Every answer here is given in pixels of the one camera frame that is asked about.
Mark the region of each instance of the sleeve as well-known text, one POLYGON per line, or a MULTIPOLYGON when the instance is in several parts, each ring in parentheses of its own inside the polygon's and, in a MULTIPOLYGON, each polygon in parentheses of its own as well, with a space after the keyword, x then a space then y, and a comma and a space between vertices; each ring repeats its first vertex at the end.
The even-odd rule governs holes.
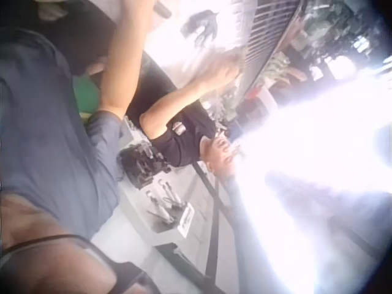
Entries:
POLYGON ((86 123, 86 132, 97 160, 111 173, 117 172, 121 120, 109 111, 98 111, 86 123))
POLYGON ((192 150, 195 149, 194 138, 187 132, 176 136, 168 129, 160 137, 151 140, 151 143, 174 167, 183 167, 195 161, 191 155, 192 150))

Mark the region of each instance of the green object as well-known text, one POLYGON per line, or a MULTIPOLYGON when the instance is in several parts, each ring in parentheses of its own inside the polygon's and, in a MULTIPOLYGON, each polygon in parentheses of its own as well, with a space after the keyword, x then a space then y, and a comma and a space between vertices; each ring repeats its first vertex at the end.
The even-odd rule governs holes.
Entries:
POLYGON ((99 107, 99 89, 89 76, 73 78, 73 91, 80 113, 93 114, 99 107))

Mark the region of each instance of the grille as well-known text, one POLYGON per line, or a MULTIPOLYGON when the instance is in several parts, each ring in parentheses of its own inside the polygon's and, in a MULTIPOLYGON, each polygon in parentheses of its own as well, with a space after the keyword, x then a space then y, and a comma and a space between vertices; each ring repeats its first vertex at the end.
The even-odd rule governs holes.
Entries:
POLYGON ((233 0, 243 2, 242 44, 246 44, 246 57, 241 84, 232 106, 236 107, 283 38, 290 22, 298 11, 301 0, 233 0))

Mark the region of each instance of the raised arm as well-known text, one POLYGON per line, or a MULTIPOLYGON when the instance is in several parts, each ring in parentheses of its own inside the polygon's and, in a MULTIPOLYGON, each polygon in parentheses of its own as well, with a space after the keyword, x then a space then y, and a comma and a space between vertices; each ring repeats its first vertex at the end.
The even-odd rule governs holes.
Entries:
POLYGON ((237 60, 223 56, 217 58, 209 69, 183 89, 159 99, 146 113, 140 116, 140 125, 151 140, 167 130, 167 123, 184 107, 204 94, 228 85, 239 72, 237 60))
POLYGON ((146 35, 151 27, 155 0, 124 0, 102 81, 99 110, 123 119, 132 101, 140 73, 146 35))

